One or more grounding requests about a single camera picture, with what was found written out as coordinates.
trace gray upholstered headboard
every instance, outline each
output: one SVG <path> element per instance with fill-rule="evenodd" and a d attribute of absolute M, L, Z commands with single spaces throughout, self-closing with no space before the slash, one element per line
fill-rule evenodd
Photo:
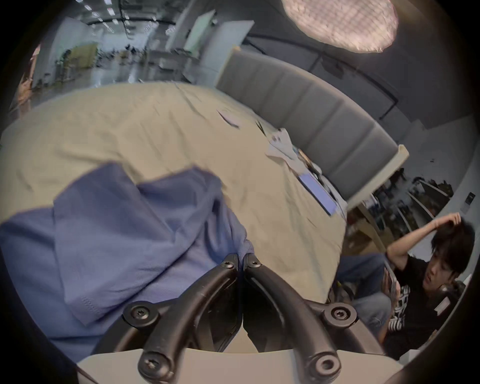
<path fill-rule="evenodd" d="M 353 100 L 283 61 L 235 48 L 216 88 L 285 128 L 346 200 L 397 154 L 393 139 Z"/>

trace floor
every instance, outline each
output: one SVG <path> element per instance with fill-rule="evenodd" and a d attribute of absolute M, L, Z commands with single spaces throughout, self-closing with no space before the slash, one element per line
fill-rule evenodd
<path fill-rule="evenodd" d="M 105 61 L 101 68 L 81 70 L 74 80 L 55 83 L 52 86 L 33 91 L 27 101 L 10 111 L 2 125 L 6 128 L 32 108 L 77 89 L 98 88 L 115 83 L 169 81 L 173 80 L 173 76 L 173 71 L 161 70 L 157 65 L 143 65 L 137 62 L 121 65 L 117 60 Z"/>

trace beige bedsheet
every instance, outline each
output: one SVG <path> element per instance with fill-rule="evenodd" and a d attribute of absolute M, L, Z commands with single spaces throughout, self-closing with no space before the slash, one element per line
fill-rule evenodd
<path fill-rule="evenodd" d="M 304 298 L 324 301 L 345 221 L 329 217 L 285 163 L 265 156 L 268 139 L 256 119 L 221 92 L 188 84 L 115 84 L 51 100 L 2 135 L 0 222 L 52 205 L 70 182 L 106 161 L 120 162 L 135 182 L 196 164 L 221 178 L 257 257 Z"/>

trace black hair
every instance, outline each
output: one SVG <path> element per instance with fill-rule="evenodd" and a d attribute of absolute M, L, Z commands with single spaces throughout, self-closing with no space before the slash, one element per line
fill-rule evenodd
<path fill-rule="evenodd" d="M 452 271 L 461 274 L 465 271 L 473 250 L 475 231 L 465 220 L 454 226 L 451 221 L 437 229 L 432 239 L 432 251 L 450 266 Z"/>

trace jeans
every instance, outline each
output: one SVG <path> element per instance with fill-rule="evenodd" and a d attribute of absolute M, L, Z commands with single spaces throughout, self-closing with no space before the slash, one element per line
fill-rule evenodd
<path fill-rule="evenodd" d="M 341 256 L 336 271 L 336 280 L 340 283 L 358 284 L 352 306 L 375 336 L 378 336 L 392 313 L 390 298 L 381 292 L 384 262 L 383 253 Z"/>

